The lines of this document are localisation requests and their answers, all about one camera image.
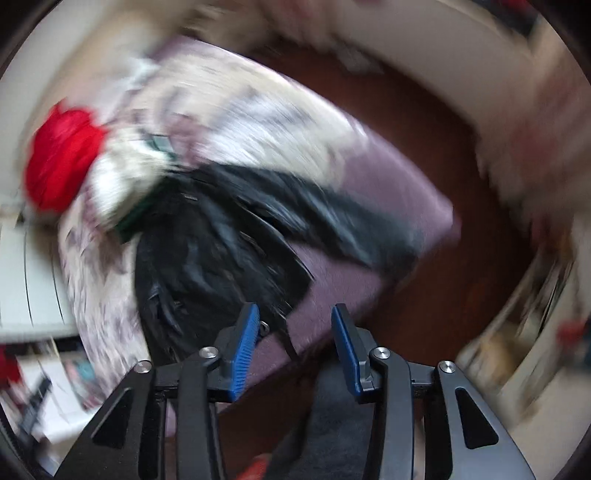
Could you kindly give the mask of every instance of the red object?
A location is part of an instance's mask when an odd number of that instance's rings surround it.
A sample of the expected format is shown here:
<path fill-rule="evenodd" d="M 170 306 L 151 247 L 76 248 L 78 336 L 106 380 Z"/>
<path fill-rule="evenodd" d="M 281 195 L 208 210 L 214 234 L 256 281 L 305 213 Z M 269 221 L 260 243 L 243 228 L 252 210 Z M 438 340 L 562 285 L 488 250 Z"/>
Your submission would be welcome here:
<path fill-rule="evenodd" d="M 14 357 L 7 356 L 5 348 L 0 346 L 0 387 L 6 387 L 8 383 L 21 381 L 21 370 Z"/>
<path fill-rule="evenodd" d="M 586 328 L 585 321 L 564 322 L 558 327 L 556 338 L 561 345 L 573 347 L 583 339 Z"/>
<path fill-rule="evenodd" d="M 57 213 L 64 212 L 78 194 L 106 135 L 106 130 L 92 124 L 90 112 L 60 110 L 58 103 L 35 134 L 25 171 L 31 200 L 40 210 Z"/>
<path fill-rule="evenodd" d="M 529 0 L 501 0 L 501 3 L 518 12 L 523 12 L 530 8 Z"/>
<path fill-rule="evenodd" d="M 269 466 L 270 455 L 259 455 L 236 480 L 262 480 Z"/>

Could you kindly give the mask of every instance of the red fabric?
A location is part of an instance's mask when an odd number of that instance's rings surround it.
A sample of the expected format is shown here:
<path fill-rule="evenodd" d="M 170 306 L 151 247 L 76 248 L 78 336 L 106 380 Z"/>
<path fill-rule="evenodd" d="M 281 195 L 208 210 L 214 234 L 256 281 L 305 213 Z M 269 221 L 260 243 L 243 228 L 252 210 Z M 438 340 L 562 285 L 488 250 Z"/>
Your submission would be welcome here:
<path fill-rule="evenodd" d="M 259 455 L 236 480 L 262 480 L 269 466 L 270 455 Z"/>
<path fill-rule="evenodd" d="M 0 386 L 6 387 L 9 382 L 21 381 L 21 371 L 14 357 L 7 356 L 5 348 L 0 346 Z"/>
<path fill-rule="evenodd" d="M 40 210 L 64 212 L 98 156 L 106 130 L 92 124 L 90 112 L 60 111 L 58 103 L 33 139 L 25 187 Z"/>

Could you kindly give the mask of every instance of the white cloth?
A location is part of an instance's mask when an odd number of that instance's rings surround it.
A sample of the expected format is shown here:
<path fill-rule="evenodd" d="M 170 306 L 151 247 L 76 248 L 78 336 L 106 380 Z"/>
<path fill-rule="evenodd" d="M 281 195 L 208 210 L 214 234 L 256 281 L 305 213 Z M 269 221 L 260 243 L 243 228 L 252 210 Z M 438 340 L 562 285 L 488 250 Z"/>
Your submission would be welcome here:
<path fill-rule="evenodd" d="M 171 168 L 169 155 L 150 148 L 135 128 L 115 130 L 88 175 L 98 222 L 113 228 Z"/>

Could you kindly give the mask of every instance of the brown wooden surface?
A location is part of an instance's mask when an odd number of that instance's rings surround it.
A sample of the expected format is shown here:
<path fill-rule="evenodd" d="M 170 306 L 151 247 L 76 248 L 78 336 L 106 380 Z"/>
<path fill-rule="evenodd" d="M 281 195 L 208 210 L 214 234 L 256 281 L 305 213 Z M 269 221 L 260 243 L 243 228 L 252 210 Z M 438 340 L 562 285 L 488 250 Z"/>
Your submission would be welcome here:
<path fill-rule="evenodd" d="M 443 102 L 400 73 L 355 76 L 332 56 L 290 45 L 254 57 L 351 113 L 400 149 L 454 204 L 462 238 L 421 262 L 402 289 L 366 319 L 379 343 L 409 361 L 453 359 L 505 303 L 531 253 L 476 169 L 473 131 Z M 307 374 L 255 387 L 220 418 L 230 477 L 271 451 L 310 404 Z"/>

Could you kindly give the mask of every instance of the metal screw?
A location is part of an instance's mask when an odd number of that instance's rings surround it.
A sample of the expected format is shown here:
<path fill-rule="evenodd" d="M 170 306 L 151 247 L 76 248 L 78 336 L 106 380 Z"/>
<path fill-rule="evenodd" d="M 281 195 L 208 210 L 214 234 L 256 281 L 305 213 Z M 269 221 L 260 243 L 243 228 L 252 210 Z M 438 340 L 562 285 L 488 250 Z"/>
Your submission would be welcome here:
<path fill-rule="evenodd" d="M 456 371 L 456 364 L 449 360 L 444 360 L 443 362 L 439 362 L 439 370 L 447 374 L 452 374 Z"/>
<path fill-rule="evenodd" d="M 388 350 L 384 346 L 376 347 L 372 350 L 372 352 L 374 354 L 374 357 L 376 357 L 376 358 L 381 358 L 382 360 L 386 360 L 387 358 L 390 358 L 390 350 Z"/>
<path fill-rule="evenodd" d="M 199 356 L 201 358 L 216 358 L 219 354 L 219 350 L 214 346 L 204 346 L 199 350 Z"/>
<path fill-rule="evenodd" d="M 134 372 L 139 374 L 146 374 L 150 370 L 152 370 L 152 363 L 148 360 L 142 360 L 141 362 L 137 362 L 134 366 Z"/>
<path fill-rule="evenodd" d="M 259 335 L 261 337 L 266 337 L 267 335 L 269 335 L 270 331 L 271 328 L 269 327 L 269 324 L 267 324 L 266 322 L 259 323 Z"/>

